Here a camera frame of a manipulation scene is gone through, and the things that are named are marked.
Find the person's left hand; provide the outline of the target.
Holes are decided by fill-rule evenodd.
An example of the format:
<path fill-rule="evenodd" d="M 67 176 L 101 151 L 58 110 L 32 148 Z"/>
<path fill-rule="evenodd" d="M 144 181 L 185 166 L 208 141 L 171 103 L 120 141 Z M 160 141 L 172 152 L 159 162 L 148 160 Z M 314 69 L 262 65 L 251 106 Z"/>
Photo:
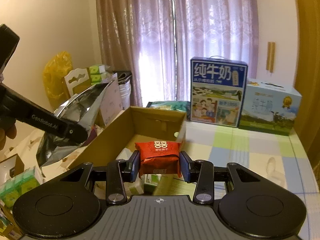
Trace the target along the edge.
<path fill-rule="evenodd" d="M 17 135 L 16 125 L 12 125 L 6 131 L 3 128 L 0 128 L 0 150 L 3 150 L 7 138 L 15 139 Z"/>

